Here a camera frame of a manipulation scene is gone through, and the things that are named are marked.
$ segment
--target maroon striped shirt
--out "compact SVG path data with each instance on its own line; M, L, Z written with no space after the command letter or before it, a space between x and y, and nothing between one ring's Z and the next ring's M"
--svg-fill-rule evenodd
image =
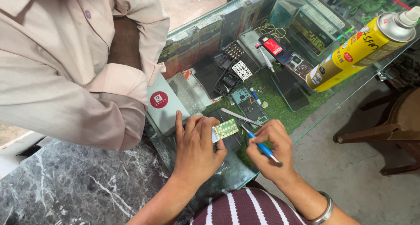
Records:
M229 193L198 212L190 225L311 225L288 204L257 188Z

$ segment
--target purple button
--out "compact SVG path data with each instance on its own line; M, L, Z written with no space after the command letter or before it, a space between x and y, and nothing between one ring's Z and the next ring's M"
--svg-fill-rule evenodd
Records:
M87 18L89 19L92 18L92 15L90 15L90 12L88 10L86 10L84 13L86 14Z

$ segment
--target blue screwdriver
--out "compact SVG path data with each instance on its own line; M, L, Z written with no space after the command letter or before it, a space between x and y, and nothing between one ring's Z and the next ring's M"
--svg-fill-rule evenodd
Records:
M241 127L242 128L244 128L244 130L247 132L247 135L249 136L249 138L255 138L255 135L254 135L254 133L252 133L252 132L250 132L250 131L248 131L248 129L247 128L245 128L244 127L244 125L243 124L241 124ZM268 158L272 158L275 162L276 162L276 164L277 164L277 167L282 167L283 166L283 163L282 162L279 162L279 160L277 160L275 157L274 157L274 155L273 155L273 153L271 152L271 150L269 149L269 148L267 148L265 145L264 145L264 143L257 143L257 146L260 148L260 150L268 157Z

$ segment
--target bubble wrap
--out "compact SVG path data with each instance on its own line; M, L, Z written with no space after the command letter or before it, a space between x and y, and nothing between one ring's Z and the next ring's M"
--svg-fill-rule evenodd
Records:
M197 93L192 89L181 72L169 78L167 82L189 115L201 115L201 111L206 109Z

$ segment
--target red battery label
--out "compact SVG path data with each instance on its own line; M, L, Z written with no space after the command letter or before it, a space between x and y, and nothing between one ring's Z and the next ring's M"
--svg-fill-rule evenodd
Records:
M270 53L273 55L277 55L279 52L281 52L283 49L274 41L273 39L269 39L266 42L264 42L264 47L266 47Z

